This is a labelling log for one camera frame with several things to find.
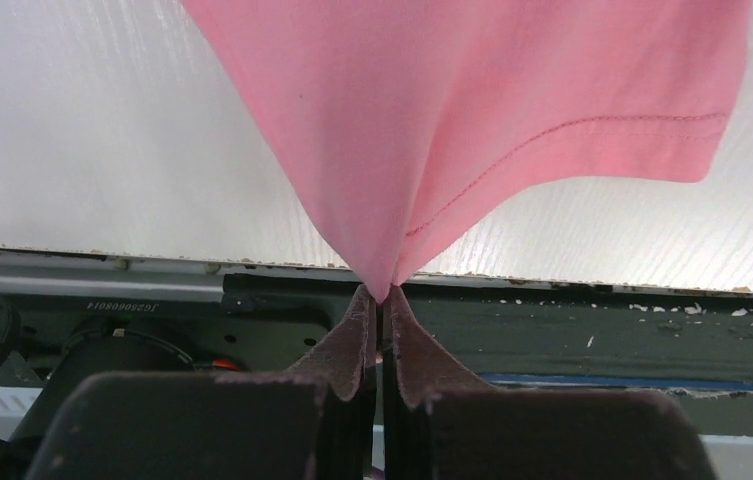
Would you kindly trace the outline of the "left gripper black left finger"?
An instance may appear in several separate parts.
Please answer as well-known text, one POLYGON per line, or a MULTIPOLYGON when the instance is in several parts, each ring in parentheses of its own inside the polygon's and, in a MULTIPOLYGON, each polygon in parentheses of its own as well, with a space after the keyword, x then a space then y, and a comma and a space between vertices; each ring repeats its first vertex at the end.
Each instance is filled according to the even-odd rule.
POLYGON ((58 409, 30 479, 361 479, 371 465, 376 305, 275 373, 97 373, 58 409))

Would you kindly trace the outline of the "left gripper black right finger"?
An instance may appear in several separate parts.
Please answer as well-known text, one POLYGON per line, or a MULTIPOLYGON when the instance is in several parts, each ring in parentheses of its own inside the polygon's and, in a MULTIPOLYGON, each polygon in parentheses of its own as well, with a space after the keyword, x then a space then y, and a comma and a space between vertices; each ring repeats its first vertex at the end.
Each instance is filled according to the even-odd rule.
POLYGON ((390 479, 713 479, 678 403, 646 390, 505 389, 416 320, 399 287, 382 307, 390 479))

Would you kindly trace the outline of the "pink t-shirt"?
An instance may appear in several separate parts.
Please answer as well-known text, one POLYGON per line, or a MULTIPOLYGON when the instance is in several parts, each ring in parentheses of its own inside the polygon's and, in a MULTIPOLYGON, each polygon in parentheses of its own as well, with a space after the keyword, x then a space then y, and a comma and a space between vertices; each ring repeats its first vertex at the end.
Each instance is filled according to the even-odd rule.
POLYGON ((516 193, 696 182, 748 1, 188 1, 320 235, 383 301, 516 193))

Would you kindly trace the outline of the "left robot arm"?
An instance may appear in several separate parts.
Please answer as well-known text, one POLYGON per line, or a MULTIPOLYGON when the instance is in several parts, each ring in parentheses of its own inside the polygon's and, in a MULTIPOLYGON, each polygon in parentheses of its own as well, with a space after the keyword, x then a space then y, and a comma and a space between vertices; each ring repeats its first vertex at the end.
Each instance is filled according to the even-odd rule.
MULTIPOLYGON (((0 365, 22 322, 0 296, 0 365)), ((678 404, 645 390, 503 389, 355 291, 290 367, 245 373, 134 326, 84 333, 12 437, 0 479, 713 479, 678 404)))

